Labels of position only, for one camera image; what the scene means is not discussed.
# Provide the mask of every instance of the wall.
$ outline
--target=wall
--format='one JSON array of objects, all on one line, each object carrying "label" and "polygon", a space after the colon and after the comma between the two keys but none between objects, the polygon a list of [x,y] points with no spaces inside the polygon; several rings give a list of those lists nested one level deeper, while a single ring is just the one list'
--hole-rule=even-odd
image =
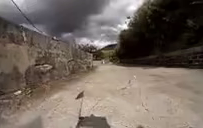
[{"label": "wall", "polygon": [[203,46],[171,52],[168,54],[149,56],[131,60],[121,60],[121,63],[171,67],[203,68]]},{"label": "wall", "polygon": [[74,44],[0,18],[0,94],[67,77],[92,67],[92,55]]}]

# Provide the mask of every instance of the wire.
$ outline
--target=wire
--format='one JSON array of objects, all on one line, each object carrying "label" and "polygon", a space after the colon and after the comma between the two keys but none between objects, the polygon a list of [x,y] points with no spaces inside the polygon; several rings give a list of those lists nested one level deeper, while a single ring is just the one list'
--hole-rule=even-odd
[{"label": "wire", "polygon": [[22,16],[41,34],[44,33],[43,31],[41,31],[40,29],[38,29],[33,22],[26,16],[26,14],[19,8],[19,6],[17,5],[17,3],[14,0],[11,0],[12,3],[15,5],[15,7],[19,10],[19,12],[22,14]]}]

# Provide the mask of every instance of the dark cloud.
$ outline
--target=dark cloud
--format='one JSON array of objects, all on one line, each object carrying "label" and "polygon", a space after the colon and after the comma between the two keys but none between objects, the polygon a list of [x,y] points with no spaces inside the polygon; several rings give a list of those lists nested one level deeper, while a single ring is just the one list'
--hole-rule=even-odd
[{"label": "dark cloud", "polygon": [[[119,32],[143,0],[15,0],[36,26],[49,35],[116,42]],[[0,0],[0,16],[32,28],[10,0]]]},{"label": "dark cloud", "polygon": [[[91,15],[102,12],[109,0],[15,0],[34,24],[42,24],[49,34],[60,36],[86,25]],[[18,24],[28,23],[13,9],[10,0],[1,2],[0,15]]]},{"label": "dark cloud", "polygon": [[91,15],[99,14],[109,0],[41,0],[40,9],[29,17],[35,24],[45,24],[52,34],[71,33],[86,25]]}]

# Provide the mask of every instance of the dirt road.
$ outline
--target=dirt road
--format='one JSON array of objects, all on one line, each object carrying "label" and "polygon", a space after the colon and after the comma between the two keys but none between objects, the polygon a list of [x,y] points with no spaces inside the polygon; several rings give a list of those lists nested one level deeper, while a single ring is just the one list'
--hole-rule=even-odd
[{"label": "dirt road", "polygon": [[75,97],[84,90],[81,127],[203,128],[203,70],[100,65],[56,84],[65,87],[10,116],[9,126],[75,128],[81,104]]}]

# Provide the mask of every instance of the foliage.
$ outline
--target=foliage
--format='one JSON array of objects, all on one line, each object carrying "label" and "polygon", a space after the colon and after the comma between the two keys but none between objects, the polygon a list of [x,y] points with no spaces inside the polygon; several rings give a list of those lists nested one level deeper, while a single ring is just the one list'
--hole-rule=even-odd
[{"label": "foliage", "polygon": [[119,35],[119,58],[203,45],[203,0],[148,0]]},{"label": "foliage", "polygon": [[98,50],[98,48],[92,44],[80,44],[79,48],[88,53],[94,53]]}]

